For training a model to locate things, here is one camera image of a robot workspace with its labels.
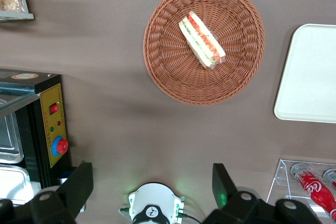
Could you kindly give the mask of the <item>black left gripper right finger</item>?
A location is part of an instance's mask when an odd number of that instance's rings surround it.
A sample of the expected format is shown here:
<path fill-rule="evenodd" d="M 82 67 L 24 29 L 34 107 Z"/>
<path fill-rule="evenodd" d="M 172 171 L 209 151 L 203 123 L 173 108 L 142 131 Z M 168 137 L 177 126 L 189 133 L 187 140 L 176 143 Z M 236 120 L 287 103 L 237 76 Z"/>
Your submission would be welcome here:
<path fill-rule="evenodd" d="M 297 200 L 280 199 L 270 205 L 253 193 L 239 191 L 224 164 L 214 163 L 212 191 L 217 209 L 203 223 L 320 223 L 307 206 Z"/>

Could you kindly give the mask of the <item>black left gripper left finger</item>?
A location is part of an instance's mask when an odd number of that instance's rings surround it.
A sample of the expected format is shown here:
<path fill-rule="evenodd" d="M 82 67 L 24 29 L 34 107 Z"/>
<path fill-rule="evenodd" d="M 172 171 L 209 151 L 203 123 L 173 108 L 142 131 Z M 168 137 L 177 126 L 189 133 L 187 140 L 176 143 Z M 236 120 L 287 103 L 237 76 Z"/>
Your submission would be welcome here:
<path fill-rule="evenodd" d="M 75 223 L 93 191 L 91 163 L 81 163 L 56 190 L 46 189 L 24 205 L 1 200 L 1 223 Z"/>

